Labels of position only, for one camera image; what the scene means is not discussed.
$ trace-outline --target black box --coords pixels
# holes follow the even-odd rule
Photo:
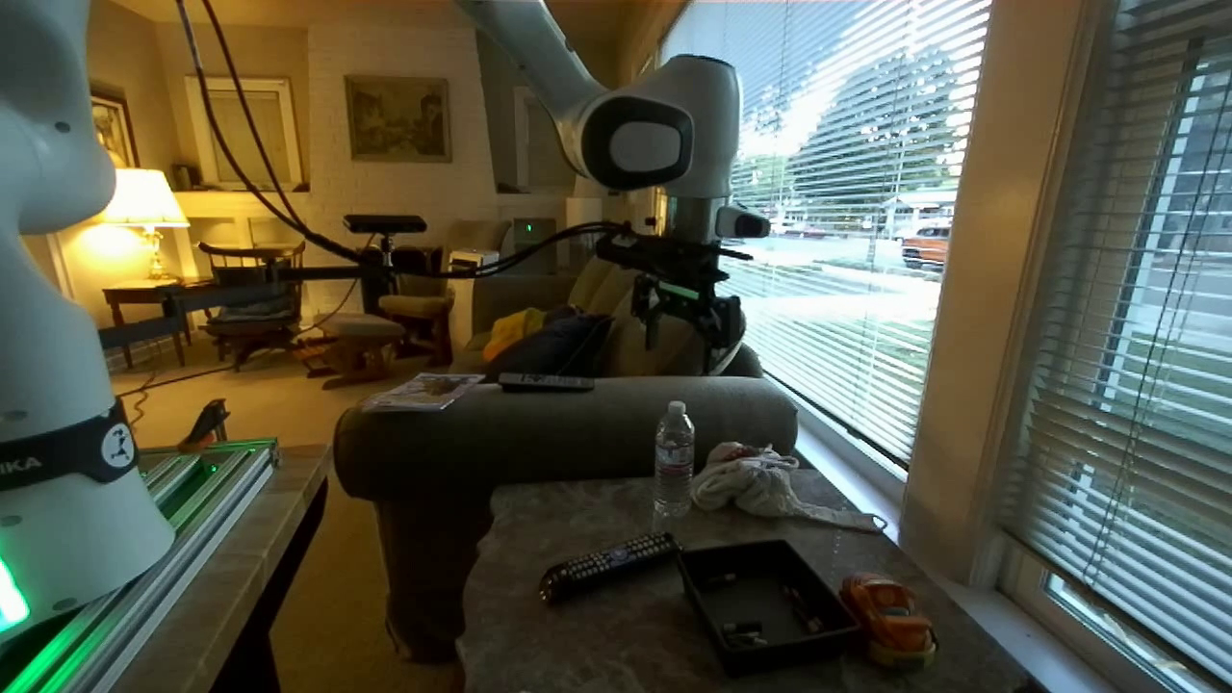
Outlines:
[[[729,674],[829,659],[862,644],[844,601],[780,540],[676,551],[676,568]]]

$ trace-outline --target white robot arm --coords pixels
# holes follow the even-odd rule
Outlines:
[[[0,3],[0,646],[120,590],[174,541],[133,470],[93,319],[19,238],[113,196],[83,25],[87,0]]]
[[[606,90],[570,53],[541,0],[459,0],[546,98],[570,164],[606,188],[662,185],[666,234],[715,243],[715,212],[738,141],[738,82],[729,62],[680,53]]]

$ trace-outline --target table lamp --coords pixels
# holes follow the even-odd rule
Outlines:
[[[102,207],[109,223],[137,227],[150,243],[150,278],[163,282],[163,243],[158,232],[188,227],[177,196],[163,170],[114,170],[114,196]]]

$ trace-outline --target window blinds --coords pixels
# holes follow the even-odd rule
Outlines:
[[[761,365],[903,461],[940,262],[899,234],[951,223],[987,0],[694,0],[662,53],[729,57],[742,82],[730,205],[770,220],[729,262]]]
[[[1232,7],[1120,0],[1080,121],[1003,526],[1232,686]]]

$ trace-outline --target parked car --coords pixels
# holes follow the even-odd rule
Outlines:
[[[951,262],[951,227],[916,227],[916,234],[899,238],[899,262],[942,274]]]

